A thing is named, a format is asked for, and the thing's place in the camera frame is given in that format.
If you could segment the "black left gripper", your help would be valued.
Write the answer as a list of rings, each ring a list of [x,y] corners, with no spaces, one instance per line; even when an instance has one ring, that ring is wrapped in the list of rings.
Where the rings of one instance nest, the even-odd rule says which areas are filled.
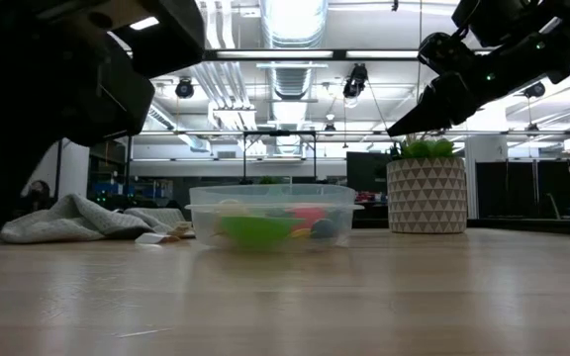
[[[0,19],[0,231],[55,143],[137,133],[153,94],[147,77],[205,52],[193,1],[38,0],[37,18],[72,35]]]

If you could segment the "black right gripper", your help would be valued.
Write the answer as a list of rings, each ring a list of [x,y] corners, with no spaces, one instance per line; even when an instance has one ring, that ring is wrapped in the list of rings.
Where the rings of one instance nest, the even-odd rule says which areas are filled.
[[[444,73],[425,88],[418,104],[387,129],[389,136],[450,129],[464,123],[479,108],[516,88],[502,71],[461,67]]]

